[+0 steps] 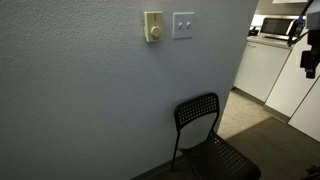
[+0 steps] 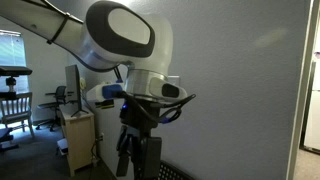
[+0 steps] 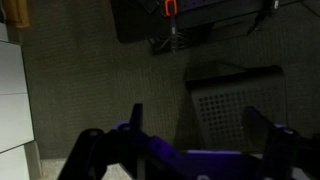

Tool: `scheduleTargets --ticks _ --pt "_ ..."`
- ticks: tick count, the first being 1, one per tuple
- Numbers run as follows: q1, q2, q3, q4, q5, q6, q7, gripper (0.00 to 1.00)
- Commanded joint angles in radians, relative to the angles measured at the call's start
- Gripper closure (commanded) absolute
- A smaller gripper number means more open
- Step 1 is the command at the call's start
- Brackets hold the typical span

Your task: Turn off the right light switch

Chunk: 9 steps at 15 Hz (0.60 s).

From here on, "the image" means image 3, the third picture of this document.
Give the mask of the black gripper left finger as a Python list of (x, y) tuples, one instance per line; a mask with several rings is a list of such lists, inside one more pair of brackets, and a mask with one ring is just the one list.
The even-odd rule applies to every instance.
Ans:
[(174, 174), (161, 164), (142, 131), (143, 105), (133, 106), (128, 122), (105, 133), (87, 129), (80, 133), (58, 180), (102, 180), (111, 165), (119, 164), (133, 180), (170, 180)]

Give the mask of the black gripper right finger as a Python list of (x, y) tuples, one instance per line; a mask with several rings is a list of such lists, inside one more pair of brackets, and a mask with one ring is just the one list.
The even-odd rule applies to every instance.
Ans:
[(242, 125), (250, 143), (262, 154), (258, 180), (297, 180), (294, 169), (301, 169), (320, 180), (320, 139), (303, 137), (287, 126), (277, 125), (252, 106), (245, 107)]

